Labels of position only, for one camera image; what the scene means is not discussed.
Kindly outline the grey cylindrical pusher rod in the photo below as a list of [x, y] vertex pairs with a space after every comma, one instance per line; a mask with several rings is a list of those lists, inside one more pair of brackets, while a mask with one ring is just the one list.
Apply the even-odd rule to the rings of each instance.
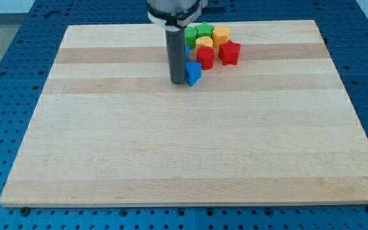
[[165, 38], [170, 81], [173, 84], [183, 84], [186, 77], [185, 31], [166, 31]]

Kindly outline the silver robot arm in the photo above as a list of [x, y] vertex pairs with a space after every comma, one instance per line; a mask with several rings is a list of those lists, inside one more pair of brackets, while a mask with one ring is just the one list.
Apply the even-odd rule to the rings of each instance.
[[146, 0], [149, 20], [164, 28], [170, 81], [186, 82], [185, 28], [208, 5], [208, 0]]

